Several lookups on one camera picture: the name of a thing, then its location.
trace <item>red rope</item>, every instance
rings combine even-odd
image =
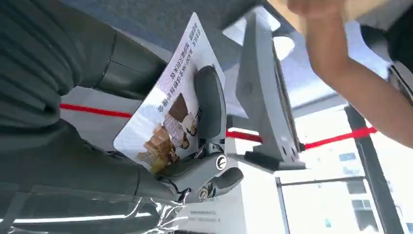
[[[120,111],[108,111],[108,110],[103,110],[103,109],[97,109],[93,107],[87,107],[87,106],[79,106],[79,105],[72,105],[72,104],[60,104],[61,109],[66,109],[66,110],[71,110],[71,111],[79,111],[79,112],[87,112],[87,113],[92,113],[92,114],[97,114],[97,115],[103,115],[103,116],[112,116],[112,117],[122,117],[122,118],[131,118],[132,114],[126,113],[126,112],[120,112]],[[333,142],[338,142],[346,139],[358,139],[362,137],[367,137],[370,134],[377,133],[377,130],[375,128],[362,128],[358,129],[356,131],[353,131],[351,133],[347,134],[342,134],[339,136],[335,136],[329,139],[324,139],[320,140],[317,142],[305,144],[305,149],[313,149],[322,145],[330,144]],[[263,140],[261,137],[252,135],[252,134],[247,134],[247,133],[240,133],[240,132],[226,132],[227,137],[231,138],[236,138],[236,139],[244,139],[244,140],[250,140],[254,142],[259,142],[262,143]]]
[[[60,104],[62,109],[71,110],[71,111],[80,111],[80,112],[88,112],[102,116],[112,116],[112,117],[122,117],[122,118],[131,118],[132,114],[120,112],[120,111],[107,111],[103,109],[92,108],[88,106],[79,106],[79,105],[72,105],[72,104]]]

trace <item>printed advertisement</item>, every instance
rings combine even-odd
[[[194,76],[208,65],[215,67],[224,86],[224,73],[193,13],[165,71],[115,138],[114,147],[154,174],[196,153],[202,110],[194,90]]]

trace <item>metal bolt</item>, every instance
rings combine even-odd
[[[226,167],[226,157],[225,157],[225,155],[218,156],[216,164],[217,164],[216,166],[217,166],[218,170],[222,171],[223,169],[225,169],[225,167]]]
[[[202,187],[199,191],[199,201],[204,202],[208,199],[208,189],[206,187]]]

